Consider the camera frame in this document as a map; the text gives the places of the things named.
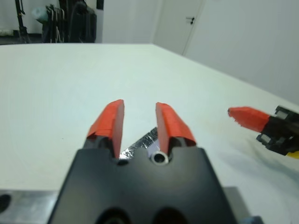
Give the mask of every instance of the black stand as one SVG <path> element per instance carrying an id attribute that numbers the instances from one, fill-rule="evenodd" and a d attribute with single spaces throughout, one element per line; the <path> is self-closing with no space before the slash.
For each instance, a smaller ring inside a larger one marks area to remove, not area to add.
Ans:
<path id="1" fill-rule="evenodd" d="M 25 14 L 25 12 L 21 10 L 20 0 L 15 0 L 15 7 L 17 9 L 17 15 L 18 15 L 20 40 L 22 43 L 31 43 L 27 33 L 27 28 L 23 25 L 22 14 Z"/>

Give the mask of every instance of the white table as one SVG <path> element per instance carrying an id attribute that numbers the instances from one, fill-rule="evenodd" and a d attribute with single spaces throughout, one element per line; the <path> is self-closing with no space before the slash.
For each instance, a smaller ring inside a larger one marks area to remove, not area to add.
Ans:
<path id="1" fill-rule="evenodd" d="M 58 190 L 106 104 L 125 101 L 125 149 L 156 125 L 164 102 L 252 215 L 299 223 L 299 161 L 266 150 L 227 115 L 231 106 L 299 106 L 154 45 L 14 45 L 0 55 L 0 189 Z"/>

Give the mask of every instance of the aluminum foil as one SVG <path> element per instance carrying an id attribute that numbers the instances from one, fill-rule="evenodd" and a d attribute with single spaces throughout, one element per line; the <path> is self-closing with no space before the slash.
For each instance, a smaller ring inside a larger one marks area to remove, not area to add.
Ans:
<path id="1" fill-rule="evenodd" d="M 134 157 L 135 150 L 139 148 L 145 148 L 148 151 L 149 156 L 160 150 L 159 141 L 158 141 L 158 132 L 157 128 L 153 128 L 150 132 L 148 132 L 145 136 L 140 138 L 137 142 L 131 145 L 129 148 L 122 151 L 120 154 L 120 159 L 131 159 Z"/>

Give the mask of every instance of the white door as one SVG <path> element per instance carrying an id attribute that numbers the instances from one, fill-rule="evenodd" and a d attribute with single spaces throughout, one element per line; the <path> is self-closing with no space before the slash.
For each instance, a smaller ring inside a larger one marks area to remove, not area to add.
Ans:
<path id="1" fill-rule="evenodd" d="M 154 44 L 183 54 L 202 0 L 164 0 Z"/>

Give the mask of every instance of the floor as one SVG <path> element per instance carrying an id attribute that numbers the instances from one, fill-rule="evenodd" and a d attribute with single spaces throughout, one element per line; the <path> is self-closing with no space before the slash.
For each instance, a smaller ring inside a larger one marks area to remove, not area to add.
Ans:
<path id="1" fill-rule="evenodd" d="M 41 34 L 29 34 L 29 39 L 31 43 L 42 43 Z M 23 43 L 21 39 L 17 36 L 0 36 L 0 45 L 6 44 L 21 44 Z"/>

